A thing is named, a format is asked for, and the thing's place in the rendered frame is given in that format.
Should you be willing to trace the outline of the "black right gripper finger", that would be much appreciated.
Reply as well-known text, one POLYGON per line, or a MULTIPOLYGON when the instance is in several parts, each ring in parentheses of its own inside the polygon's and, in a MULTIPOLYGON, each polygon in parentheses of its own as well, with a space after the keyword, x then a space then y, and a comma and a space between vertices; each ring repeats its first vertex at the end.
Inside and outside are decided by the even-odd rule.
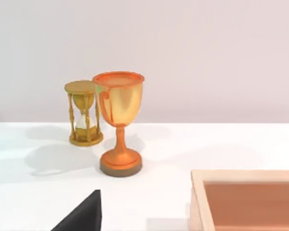
POLYGON ((101 191, 94 190, 51 231, 101 231, 101 191))

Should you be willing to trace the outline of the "golden orange trophy cup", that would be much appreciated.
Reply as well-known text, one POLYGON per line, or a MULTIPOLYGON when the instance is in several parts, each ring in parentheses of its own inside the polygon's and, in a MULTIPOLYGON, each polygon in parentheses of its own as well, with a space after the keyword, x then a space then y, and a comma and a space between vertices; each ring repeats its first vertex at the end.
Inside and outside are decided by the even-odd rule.
POLYGON ((116 144, 100 158, 100 170, 112 177, 128 177, 142 168, 141 155, 125 143, 125 127, 140 109, 144 76, 129 71, 97 74, 92 81, 104 120, 116 129, 116 144))

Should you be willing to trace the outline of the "golden hourglass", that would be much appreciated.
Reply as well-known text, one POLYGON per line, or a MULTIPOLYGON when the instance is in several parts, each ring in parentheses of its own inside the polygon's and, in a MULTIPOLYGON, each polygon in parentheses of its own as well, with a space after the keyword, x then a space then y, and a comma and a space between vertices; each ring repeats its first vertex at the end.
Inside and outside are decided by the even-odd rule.
POLYGON ((100 143, 103 134, 100 129, 94 83, 90 80, 76 80, 66 83, 64 89, 69 101, 70 143, 80 147, 100 143))

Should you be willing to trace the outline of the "shallow salmon-coloured box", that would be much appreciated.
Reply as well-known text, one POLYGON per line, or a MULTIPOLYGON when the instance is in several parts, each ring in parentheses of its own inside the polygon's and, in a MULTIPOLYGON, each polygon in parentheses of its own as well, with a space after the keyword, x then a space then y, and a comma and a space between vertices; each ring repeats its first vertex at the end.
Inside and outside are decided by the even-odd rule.
POLYGON ((189 231, 289 231, 289 170, 191 171, 189 231))

